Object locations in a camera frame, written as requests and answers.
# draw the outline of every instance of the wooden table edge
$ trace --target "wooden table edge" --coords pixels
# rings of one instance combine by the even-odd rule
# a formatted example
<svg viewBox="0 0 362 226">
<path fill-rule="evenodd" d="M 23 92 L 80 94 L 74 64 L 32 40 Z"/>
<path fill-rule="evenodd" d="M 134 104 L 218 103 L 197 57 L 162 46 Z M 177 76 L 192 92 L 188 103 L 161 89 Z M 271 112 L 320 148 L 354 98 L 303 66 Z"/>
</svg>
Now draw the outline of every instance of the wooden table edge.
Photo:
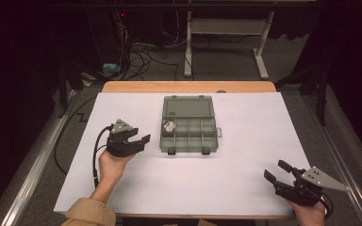
<svg viewBox="0 0 362 226">
<path fill-rule="evenodd" d="M 269 81 L 110 81 L 102 92 L 276 92 Z"/>
</svg>

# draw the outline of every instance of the black cable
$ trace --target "black cable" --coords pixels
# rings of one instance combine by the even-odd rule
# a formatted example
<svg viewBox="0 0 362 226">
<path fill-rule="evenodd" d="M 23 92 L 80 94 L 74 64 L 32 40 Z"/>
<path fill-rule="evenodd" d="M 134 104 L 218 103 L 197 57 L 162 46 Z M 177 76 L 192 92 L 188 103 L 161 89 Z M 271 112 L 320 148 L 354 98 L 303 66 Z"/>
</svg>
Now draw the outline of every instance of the black cable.
<svg viewBox="0 0 362 226">
<path fill-rule="evenodd" d="M 189 60 L 187 59 L 187 57 L 185 56 L 185 60 L 187 61 L 187 63 L 190 66 L 190 75 L 192 76 L 192 81 L 195 81 L 195 75 L 193 74 L 193 69 L 192 69 L 192 65 L 190 65 Z"/>
<path fill-rule="evenodd" d="M 58 143 L 61 139 L 61 136 L 63 135 L 63 131 L 66 129 L 67 124 L 69 123 L 69 121 L 73 118 L 73 116 L 79 111 L 79 109 L 81 109 L 81 107 L 83 107 L 84 105 L 86 105 L 88 102 L 90 102 L 91 100 L 95 99 L 96 96 L 91 97 L 89 100 L 87 100 L 84 104 L 82 104 L 78 109 L 75 110 L 75 112 L 69 117 L 69 119 L 66 121 L 66 123 L 63 125 L 63 128 L 61 129 L 60 133 L 58 134 L 58 139 L 55 143 L 55 147 L 54 147 L 54 159 L 55 159 L 55 163 L 58 166 L 58 169 L 63 172 L 64 175 L 67 175 L 67 171 L 64 170 L 61 165 L 58 163 Z"/>
<path fill-rule="evenodd" d="M 329 196 L 328 195 L 326 195 L 325 193 L 322 193 L 322 195 L 330 202 L 330 204 L 331 204 L 331 207 L 330 207 L 330 214 L 329 214 L 329 216 L 331 216 L 333 213 L 334 213 L 334 203 L 332 202 L 332 200 L 329 198 Z"/>
<path fill-rule="evenodd" d="M 99 180 L 98 180 L 98 171 L 96 170 L 96 154 L 98 153 L 99 149 L 101 149 L 102 147 L 100 147 L 98 149 L 98 144 L 99 144 L 99 140 L 101 139 L 102 134 L 104 134 L 104 132 L 106 130 L 110 131 L 113 128 L 113 124 L 110 126 L 105 127 L 101 133 L 99 133 L 98 138 L 96 139 L 95 142 L 95 147 L 93 148 L 93 158 L 92 158 L 92 175 L 93 175 L 93 181 L 95 182 L 95 188 L 98 186 Z"/>
<path fill-rule="evenodd" d="M 131 79 L 131 78 L 133 78 L 133 77 L 136 77 L 136 76 L 139 76 L 140 78 L 142 78 L 142 80 L 145 80 L 145 79 L 142 77 L 142 75 L 148 71 L 148 69 L 149 69 L 149 67 L 150 67 L 150 60 L 142 57 L 142 55 L 141 55 L 140 53 L 138 53 L 138 52 L 131 52 L 131 53 L 138 55 L 138 56 L 140 57 L 140 60 L 143 62 L 143 64 L 142 64 L 141 66 L 139 66 L 140 68 L 138 69 L 137 72 L 133 72 L 132 70 L 130 70 L 130 71 L 133 72 L 134 74 L 131 75 L 131 76 L 129 76 L 129 77 L 127 77 L 127 78 L 124 78 L 123 80 L 129 80 L 129 79 Z M 147 66 L 146 69 L 141 73 L 140 71 L 141 71 L 145 66 Z"/>
<path fill-rule="evenodd" d="M 146 47 L 146 54 L 149 56 L 149 58 L 152 59 L 152 61 L 154 61 L 154 62 L 156 62 L 156 63 L 163 64 L 163 65 L 169 65 L 169 66 L 175 66 L 174 81 L 177 80 L 177 71 L 178 71 L 178 64 L 177 64 L 177 63 L 165 63 L 165 62 L 159 61 L 159 60 L 157 60 L 157 59 L 154 59 L 154 58 L 149 54 L 149 50 L 148 50 L 147 47 Z"/>
<path fill-rule="evenodd" d="M 329 218 L 329 217 L 332 215 L 332 213 L 334 212 L 334 205 L 333 205 L 331 199 L 330 199 L 327 195 L 325 195 L 324 192 L 322 192 L 322 196 L 326 197 L 326 198 L 328 199 L 328 201 L 330 201 L 330 203 L 331 203 L 331 205 L 332 205 L 332 208 L 330 208 L 330 207 L 328 206 L 328 204 L 327 204 L 324 200 L 322 200 L 321 197 L 317 196 L 316 193 L 314 193 L 313 191 L 311 191 L 311 190 L 309 190 L 309 189 L 306 189 L 306 191 L 308 191 L 312 196 L 314 196 L 317 200 L 319 200 L 319 202 L 321 202 L 321 204 L 322 204 L 322 205 L 325 207 L 325 209 L 327 210 L 327 213 L 325 214 L 324 219 Z"/>
</svg>

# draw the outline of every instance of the wrist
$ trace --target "wrist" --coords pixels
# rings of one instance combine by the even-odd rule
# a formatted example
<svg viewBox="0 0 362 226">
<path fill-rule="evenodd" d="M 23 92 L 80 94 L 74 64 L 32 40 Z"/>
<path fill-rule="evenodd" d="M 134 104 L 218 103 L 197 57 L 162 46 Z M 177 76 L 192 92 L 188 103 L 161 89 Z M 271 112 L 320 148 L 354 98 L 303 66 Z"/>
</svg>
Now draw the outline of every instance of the wrist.
<svg viewBox="0 0 362 226">
<path fill-rule="evenodd" d="M 90 195 L 90 199 L 107 203 L 107 200 L 110 197 L 110 194 L 113 191 L 115 185 L 115 182 L 101 180 L 101 182 L 98 184 L 98 187 L 96 187 L 93 193 Z"/>
</svg>

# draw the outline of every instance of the plastic organizer box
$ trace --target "plastic organizer box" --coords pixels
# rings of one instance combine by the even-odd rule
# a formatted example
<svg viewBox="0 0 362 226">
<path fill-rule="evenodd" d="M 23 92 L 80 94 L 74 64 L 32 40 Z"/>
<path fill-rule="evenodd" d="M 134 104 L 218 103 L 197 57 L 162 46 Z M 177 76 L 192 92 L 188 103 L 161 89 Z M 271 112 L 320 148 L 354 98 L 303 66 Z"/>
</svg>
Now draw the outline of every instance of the plastic organizer box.
<svg viewBox="0 0 362 226">
<path fill-rule="evenodd" d="M 215 153 L 219 147 L 210 96 L 166 96 L 160 132 L 163 153 Z"/>
</svg>

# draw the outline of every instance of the dark background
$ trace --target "dark background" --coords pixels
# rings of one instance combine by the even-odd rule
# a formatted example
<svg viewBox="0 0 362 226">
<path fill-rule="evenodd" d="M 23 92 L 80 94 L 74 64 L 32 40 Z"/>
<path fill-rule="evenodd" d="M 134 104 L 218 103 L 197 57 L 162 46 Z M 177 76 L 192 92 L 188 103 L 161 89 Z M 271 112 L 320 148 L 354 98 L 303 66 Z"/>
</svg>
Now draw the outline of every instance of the dark background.
<svg viewBox="0 0 362 226">
<path fill-rule="evenodd" d="M 276 11 L 270 38 L 310 34 L 295 71 L 330 59 L 329 84 L 362 141 L 362 1 L 354 3 L 354 8 L 321 13 Z M 246 14 L 193 13 L 231 18 Z M 252 11 L 250 17 L 263 13 Z M 176 17 L 169 11 L 128 11 L 126 17 L 124 22 L 133 35 L 152 43 L 160 45 L 163 31 L 176 34 Z M 186 12 L 179 17 L 180 34 L 185 36 Z M 60 62 L 77 61 L 94 71 L 99 71 L 103 62 L 118 62 L 116 30 L 107 29 L 113 20 L 109 12 L 47 12 L 39 2 L 0 1 L 0 196 L 52 113 L 55 103 L 51 95 L 58 87 Z M 327 51 L 330 42 L 331 52 Z"/>
</svg>

